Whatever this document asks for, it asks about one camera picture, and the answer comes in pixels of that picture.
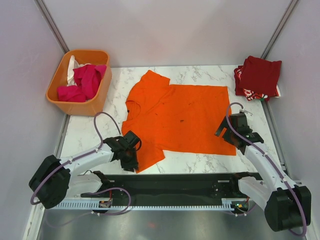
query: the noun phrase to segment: gray wall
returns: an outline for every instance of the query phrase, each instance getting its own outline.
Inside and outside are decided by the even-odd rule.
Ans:
[[[241,64],[259,57],[290,0],[44,0],[70,49],[112,67]]]
[[[20,240],[28,182],[54,152],[64,119],[45,99],[63,52],[33,0],[2,1],[0,23],[0,240]]]
[[[320,2],[300,1],[268,60],[282,60],[280,99],[270,101],[290,173],[312,193],[320,227]]]

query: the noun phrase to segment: orange cloth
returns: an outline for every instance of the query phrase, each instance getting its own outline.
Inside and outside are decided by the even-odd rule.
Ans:
[[[225,86],[169,85],[170,79],[148,71],[126,100],[122,133],[142,141],[139,172],[163,160],[163,150],[236,155],[236,148],[215,136],[229,105]]]

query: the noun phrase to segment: reflective floor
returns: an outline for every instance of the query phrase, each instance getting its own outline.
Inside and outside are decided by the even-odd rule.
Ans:
[[[47,210],[62,224],[83,210]],[[118,216],[86,215],[64,227],[42,222],[38,240],[301,240],[289,231],[273,232],[263,211],[234,217],[217,211],[131,211]]]

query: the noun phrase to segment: orange bin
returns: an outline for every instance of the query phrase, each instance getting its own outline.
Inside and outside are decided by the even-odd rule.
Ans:
[[[105,74],[101,80],[98,92],[91,100],[86,102],[69,102],[59,101],[57,87],[67,85],[67,74],[70,57],[74,55],[79,64],[107,65]],[[62,111],[69,115],[94,116],[101,112],[107,98],[108,89],[112,78],[111,68],[109,65],[109,55],[101,50],[76,49],[67,52],[46,91],[46,98],[53,104],[57,105]]]

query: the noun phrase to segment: marble table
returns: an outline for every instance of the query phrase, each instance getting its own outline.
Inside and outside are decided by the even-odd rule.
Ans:
[[[268,146],[268,152],[280,164],[262,104],[259,100],[247,101],[243,96],[235,95],[233,70],[236,65],[213,66],[160,66],[160,67],[122,67],[112,68],[112,81],[104,104],[104,112],[114,117],[119,127],[127,119],[125,105],[132,87],[148,70],[170,78],[171,84],[227,86],[229,101],[239,102],[253,113],[248,124],[258,132]],[[240,107],[232,106],[232,112],[239,112]],[[99,137],[94,128],[93,117],[71,116],[64,139],[61,156],[71,156],[99,144]],[[106,115],[97,117],[97,127],[103,138],[118,136],[118,131]],[[234,173],[256,172],[257,170],[239,150],[236,156],[197,154],[164,151],[165,159],[139,174],[198,174],[198,173]],[[104,174],[132,174],[123,171],[119,161],[102,164],[93,168]]]

